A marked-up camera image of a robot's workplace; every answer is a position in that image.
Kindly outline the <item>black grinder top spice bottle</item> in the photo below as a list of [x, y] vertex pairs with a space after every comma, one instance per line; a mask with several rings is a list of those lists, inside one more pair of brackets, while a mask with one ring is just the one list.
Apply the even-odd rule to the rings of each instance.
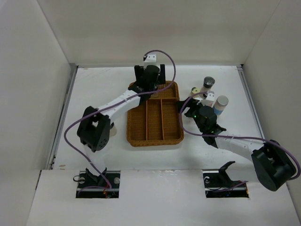
[[203, 86], [201, 87], [201, 92], [207, 92], [211, 89], [211, 87], [215, 84], [215, 79], [210, 76], [206, 76], [203, 80]]

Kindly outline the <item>black cap white spice bottle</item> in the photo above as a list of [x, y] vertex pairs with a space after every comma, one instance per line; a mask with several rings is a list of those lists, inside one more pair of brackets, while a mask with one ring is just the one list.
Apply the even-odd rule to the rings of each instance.
[[117, 134], [117, 128], [115, 125], [113, 125], [110, 129], [110, 137], [113, 137]]

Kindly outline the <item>black cap brown spice bottle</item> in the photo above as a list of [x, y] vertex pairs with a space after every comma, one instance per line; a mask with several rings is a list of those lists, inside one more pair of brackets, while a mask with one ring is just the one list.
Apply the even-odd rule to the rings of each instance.
[[151, 95], [151, 98], [158, 98], [158, 97], [159, 97], [159, 91], [158, 90]]

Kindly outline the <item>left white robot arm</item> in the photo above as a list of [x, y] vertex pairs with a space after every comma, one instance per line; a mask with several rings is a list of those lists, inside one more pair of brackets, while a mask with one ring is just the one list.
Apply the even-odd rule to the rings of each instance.
[[100, 108], [87, 107], [77, 129], [77, 136], [92, 153], [105, 148], [114, 121], [127, 111], [144, 104], [166, 83], [165, 65], [134, 67], [136, 81], [118, 98]]

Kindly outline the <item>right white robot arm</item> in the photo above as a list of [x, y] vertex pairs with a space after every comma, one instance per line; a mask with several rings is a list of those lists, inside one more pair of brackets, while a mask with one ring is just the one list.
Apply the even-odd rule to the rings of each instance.
[[276, 191], [289, 180], [301, 175], [298, 161], [275, 140], [260, 137], [231, 135], [217, 123], [213, 108], [189, 97], [177, 101], [178, 113], [192, 118], [199, 130], [197, 136], [217, 149], [223, 149], [248, 159], [253, 163], [257, 180], [268, 190]]

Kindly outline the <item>yellow lid spice bottle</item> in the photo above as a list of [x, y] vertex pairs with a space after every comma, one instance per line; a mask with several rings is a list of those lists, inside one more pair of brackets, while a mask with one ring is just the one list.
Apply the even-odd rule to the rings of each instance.
[[193, 87], [190, 91], [190, 96], [197, 98], [197, 97], [199, 97], [199, 94], [198, 94], [199, 92], [200, 92], [200, 88]]

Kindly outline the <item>silver lid blue label jar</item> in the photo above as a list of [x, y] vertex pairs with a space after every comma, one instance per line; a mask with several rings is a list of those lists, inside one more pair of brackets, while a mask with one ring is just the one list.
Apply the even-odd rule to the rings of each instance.
[[229, 103], [229, 99], [226, 96], [218, 96], [215, 104], [213, 105], [214, 113], [219, 116]]

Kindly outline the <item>brown wicker divided tray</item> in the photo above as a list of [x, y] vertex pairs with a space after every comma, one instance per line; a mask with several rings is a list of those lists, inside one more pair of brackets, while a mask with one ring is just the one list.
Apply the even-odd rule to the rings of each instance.
[[127, 112], [127, 141], [133, 147], [177, 145], [184, 133], [179, 123], [176, 102], [180, 100], [176, 82], [158, 88], [168, 89]]

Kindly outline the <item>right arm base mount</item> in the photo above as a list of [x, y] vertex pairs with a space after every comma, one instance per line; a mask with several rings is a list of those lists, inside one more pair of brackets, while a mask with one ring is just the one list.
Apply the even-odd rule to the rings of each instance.
[[235, 161], [229, 161], [219, 169], [203, 171], [206, 198], [249, 198], [247, 181], [232, 180], [226, 170]]

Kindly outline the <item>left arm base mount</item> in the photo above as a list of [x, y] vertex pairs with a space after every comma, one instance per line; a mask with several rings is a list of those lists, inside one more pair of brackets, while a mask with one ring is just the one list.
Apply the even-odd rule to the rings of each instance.
[[107, 184], [102, 176], [94, 175], [86, 168], [73, 177], [77, 183], [76, 198], [78, 199], [114, 199], [119, 198], [120, 171], [103, 171], [103, 175], [109, 181]]

